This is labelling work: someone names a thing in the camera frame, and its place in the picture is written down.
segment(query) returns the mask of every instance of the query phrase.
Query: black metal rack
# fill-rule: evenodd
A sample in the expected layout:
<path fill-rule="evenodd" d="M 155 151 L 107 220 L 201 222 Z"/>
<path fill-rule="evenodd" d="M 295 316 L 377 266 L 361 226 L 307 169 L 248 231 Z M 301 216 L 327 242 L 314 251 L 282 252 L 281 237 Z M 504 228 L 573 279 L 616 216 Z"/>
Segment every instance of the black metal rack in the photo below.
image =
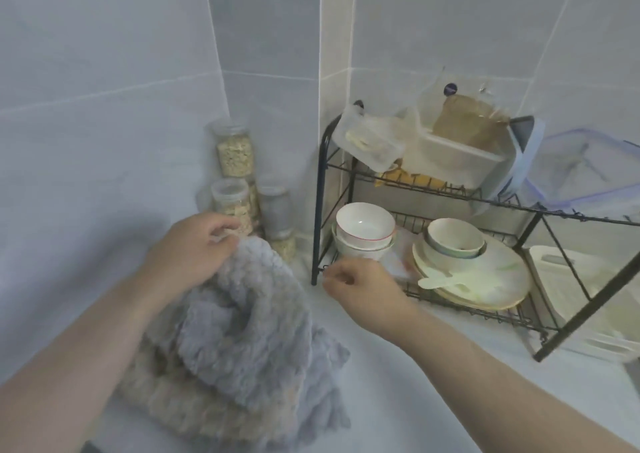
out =
<path fill-rule="evenodd" d="M 362 101 L 357 101 L 356 105 L 364 108 Z M 580 328 L 580 326 L 584 324 L 584 322 L 586 322 L 594 313 L 596 313 L 609 299 L 611 299 L 611 297 L 613 297 L 618 291 L 620 291 L 620 289 L 622 289 L 627 283 L 629 283 L 629 281 L 634 278 L 638 271 L 640 271 L 640 252 L 638 252 L 627 263 L 627 265 L 624 266 L 618 272 L 618 274 L 614 276 L 602 288 L 600 292 L 592 297 L 587 292 L 587 289 L 584 286 L 582 279 L 580 279 L 580 276 L 576 272 L 572 261 L 567 257 L 564 248 L 560 244 L 558 238 L 556 237 L 556 234 L 549 225 L 547 217 L 560 216 L 562 218 L 579 220 L 581 222 L 609 222 L 636 227 L 640 227 L 640 223 L 633 222 L 628 218 L 625 220 L 614 220 L 609 218 L 587 216 L 579 212 L 564 213 L 560 211 L 550 211 L 548 209 L 545 209 L 544 207 L 527 207 L 521 204 L 517 195 L 503 200 L 485 200 L 480 190 L 469 191 L 464 189 L 463 187 L 457 187 L 450 184 L 444 184 L 444 186 L 439 184 L 438 186 L 435 186 L 431 184 L 431 180 L 429 180 L 427 185 L 418 185 L 415 183 L 415 179 L 413 180 L 413 182 L 407 183 L 399 181 L 399 179 L 396 181 L 381 177 L 380 175 L 374 174 L 371 170 L 362 165 L 355 157 L 351 157 L 346 161 L 339 161 L 339 148 L 331 148 L 332 134 L 335 131 L 335 128 L 337 127 L 339 121 L 340 116 L 333 120 L 327 126 L 324 131 L 319 150 L 311 278 L 312 285 L 317 284 L 318 275 L 323 271 L 324 267 L 326 267 L 328 263 L 334 262 L 338 257 L 338 253 L 335 250 L 335 246 L 333 246 L 333 239 L 331 236 L 328 237 L 326 243 L 323 246 L 323 243 L 321 241 L 322 230 L 326 227 L 333 212 L 337 209 L 341 202 L 344 204 L 353 202 L 353 192 L 355 190 L 357 181 L 380 181 L 387 184 L 392 184 L 397 188 L 402 188 L 408 191 L 418 191 L 431 195 L 455 198 L 458 200 L 475 200 L 478 202 L 486 202 L 496 207 L 503 207 L 527 212 L 531 215 L 531 219 L 519 235 L 482 229 L 484 232 L 492 235 L 496 239 L 499 239 L 508 246 L 512 247 L 518 253 L 522 252 L 522 248 L 526 244 L 527 239 L 531 236 L 531 233 L 536 228 L 536 226 L 540 222 L 542 222 L 543 225 L 547 228 L 550 236 L 554 240 L 554 243 L 560 250 L 564 259 L 566 260 L 567 265 L 572 271 L 575 279 L 577 279 L 577 282 L 579 283 L 580 288 L 582 289 L 582 292 L 584 293 L 588 301 L 587 304 L 573 318 L 569 319 L 563 326 L 558 324 L 556 318 L 554 317 L 554 313 L 552 312 L 549 303 L 547 302 L 547 299 L 542 293 L 538 292 L 538 296 L 536 296 L 536 298 L 534 299 L 533 293 L 536 293 L 536 290 L 532 290 L 532 292 L 527 296 L 523 303 L 518 304 L 516 307 L 510 310 L 504 310 L 503 312 L 486 312 L 484 310 L 478 310 L 476 308 L 452 303 L 451 301 L 442 298 L 434 291 L 428 291 L 419 288 L 415 283 L 401 283 L 404 292 L 413 298 L 428 301 L 430 303 L 444 306 L 446 308 L 451 308 L 453 310 L 458 310 L 460 312 L 467 312 L 471 315 L 481 316 L 487 320 L 497 320 L 498 322 L 508 323 L 515 327 L 521 327 L 540 333 L 541 348 L 538 351 L 534 352 L 533 355 L 533 358 L 539 362 L 547 357 L 560 344 L 562 344 L 562 342 L 564 342 L 564 340 L 566 340 L 569 335 Z M 326 171 L 329 168 L 334 168 L 336 170 L 345 172 L 349 175 L 349 180 L 346 188 L 342 191 L 341 195 L 332 206 L 332 209 L 326 216 L 323 216 L 324 185 L 326 181 Z M 403 213 L 400 211 L 396 211 L 395 209 L 389 209 L 389 211 L 396 218 L 396 223 L 414 233 L 420 233 L 423 230 L 424 226 L 431 221 L 431 219 L 429 218 Z"/>

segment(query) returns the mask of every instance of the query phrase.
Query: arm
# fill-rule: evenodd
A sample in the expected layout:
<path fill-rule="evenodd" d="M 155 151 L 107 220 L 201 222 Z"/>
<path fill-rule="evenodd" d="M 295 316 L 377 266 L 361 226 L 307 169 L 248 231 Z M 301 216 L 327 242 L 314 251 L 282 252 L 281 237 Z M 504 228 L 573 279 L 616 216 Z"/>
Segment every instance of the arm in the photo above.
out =
<path fill-rule="evenodd" d="M 416 361 L 482 451 L 637 452 L 421 310 L 380 263 L 337 262 L 323 286 L 358 325 Z"/>
<path fill-rule="evenodd" d="M 198 214 L 176 223 L 145 263 L 86 310 L 52 344 L 0 387 L 3 451 L 69 453 L 98 417 L 150 320 L 210 278 L 238 239 L 212 233 L 235 218 Z"/>

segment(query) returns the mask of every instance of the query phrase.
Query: jar lid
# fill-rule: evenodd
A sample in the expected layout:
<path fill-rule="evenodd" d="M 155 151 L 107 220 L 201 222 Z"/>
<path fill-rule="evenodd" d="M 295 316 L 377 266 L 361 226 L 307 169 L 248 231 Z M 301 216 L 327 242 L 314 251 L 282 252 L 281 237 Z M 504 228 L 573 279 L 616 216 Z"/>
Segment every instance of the jar lid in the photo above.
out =
<path fill-rule="evenodd" d="M 246 124 L 230 119 L 218 119 L 209 124 L 209 128 L 216 136 L 235 136 L 247 132 Z"/>
<path fill-rule="evenodd" d="M 277 197 L 278 195 L 284 195 L 289 191 L 284 182 L 273 175 L 258 177 L 255 182 L 255 186 L 258 189 L 258 193 L 260 193 L 260 195 L 265 195 L 266 197 Z"/>
<path fill-rule="evenodd" d="M 295 229 L 292 227 L 291 229 L 285 229 L 283 231 L 278 231 L 278 232 L 269 232 L 267 229 L 264 230 L 264 233 L 267 236 L 267 239 L 270 240 L 284 240 L 284 239 L 288 239 L 289 237 L 291 237 L 291 235 L 293 234 L 293 231 Z"/>
<path fill-rule="evenodd" d="M 249 197 L 249 185 L 242 178 L 223 178 L 212 183 L 211 194 L 216 202 L 237 202 Z"/>

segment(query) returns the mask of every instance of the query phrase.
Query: fluffy towel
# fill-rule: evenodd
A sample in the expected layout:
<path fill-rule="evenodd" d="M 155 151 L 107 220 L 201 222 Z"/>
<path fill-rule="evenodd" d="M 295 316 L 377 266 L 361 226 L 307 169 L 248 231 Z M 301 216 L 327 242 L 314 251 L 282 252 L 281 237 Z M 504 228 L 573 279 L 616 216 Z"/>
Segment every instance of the fluffy towel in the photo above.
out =
<path fill-rule="evenodd" d="M 350 425 L 337 388 L 349 352 L 312 325 L 300 284 L 261 239 L 243 239 L 146 335 L 120 391 L 178 433 L 283 449 Z"/>

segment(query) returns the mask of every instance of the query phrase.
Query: stacked jar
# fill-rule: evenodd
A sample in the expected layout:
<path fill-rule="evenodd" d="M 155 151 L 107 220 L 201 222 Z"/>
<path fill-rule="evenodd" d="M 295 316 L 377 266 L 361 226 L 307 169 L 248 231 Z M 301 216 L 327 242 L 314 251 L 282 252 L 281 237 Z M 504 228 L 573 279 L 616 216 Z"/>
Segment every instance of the stacked jar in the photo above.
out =
<path fill-rule="evenodd" d="M 290 263 L 296 256 L 296 236 L 289 190 L 270 176 L 258 179 L 257 190 L 267 242 L 285 262 Z"/>
<path fill-rule="evenodd" d="M 225 177 L 244 178 L 249 186 L 250 216 L 256 221 L 260 215 L 255 187 L 255 159 L 249 131 L 243 124 L 217 122 L 212 125 L 216 135 L 216 150 L 220 170 Z"/>
<path fill-rule="evenodd" d="M 240 220 L 238 233 L 247 236 L 253 232 L 249 184 L 242 178 L 223 178 L 211 185 L 214 210 Z"/>

